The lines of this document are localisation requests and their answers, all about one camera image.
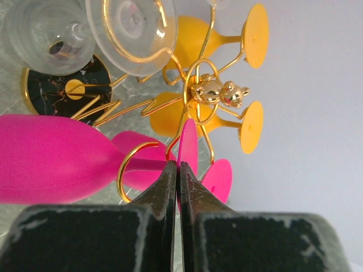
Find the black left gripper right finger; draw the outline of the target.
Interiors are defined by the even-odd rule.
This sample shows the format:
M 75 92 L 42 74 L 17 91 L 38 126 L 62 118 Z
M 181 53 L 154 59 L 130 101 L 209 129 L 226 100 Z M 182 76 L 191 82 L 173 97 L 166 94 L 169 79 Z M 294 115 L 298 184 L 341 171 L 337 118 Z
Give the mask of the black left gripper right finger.
M 179 170 L 185 271 L 350 271 L 325 218 L 309 213 L 237 212 L 187 163 Z

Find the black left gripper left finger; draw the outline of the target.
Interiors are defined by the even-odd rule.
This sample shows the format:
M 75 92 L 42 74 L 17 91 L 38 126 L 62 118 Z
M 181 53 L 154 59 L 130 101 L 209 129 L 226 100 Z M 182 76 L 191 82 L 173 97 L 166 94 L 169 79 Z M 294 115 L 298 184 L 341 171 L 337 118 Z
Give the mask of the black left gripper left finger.
M 177 165 L 127 205 L 36 205 L 13 222 L 2 271 L 172 271 Z

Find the pink wine glass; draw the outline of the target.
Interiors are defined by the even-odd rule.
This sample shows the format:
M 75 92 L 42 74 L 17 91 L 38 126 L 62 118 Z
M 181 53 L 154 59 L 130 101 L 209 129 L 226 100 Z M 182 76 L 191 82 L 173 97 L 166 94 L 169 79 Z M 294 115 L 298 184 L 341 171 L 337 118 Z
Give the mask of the pink wine glass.
M 116 180 L 126 155 L 125 185 L 145 190 L 166 165 L 166 146 L 135 131 L 113 138 L 66 117 L 25 114 L 1 116 L 1 203 L 72 203 Z
M 126 168 L 124 174 L 124 184 L 132 189 L 144 191 L 161 175 L 165 165 L 166 146 L 152 138 L 135 131 L 123 131 L 111 139 L 111 142 L 126 155 L 130 150 L 145 142 L 157 142 L 157 147 L 148 147 L 135 154 Z M 156 160 L 161 166 L 160 169 L 133 170 L 137 167 L 141 159 Z M 226 159 L 215 161 L 209 167 L 202 178 L 201 183 L 222 203 L 226 203 L 232 187 L 233 172 L 231 164 Z

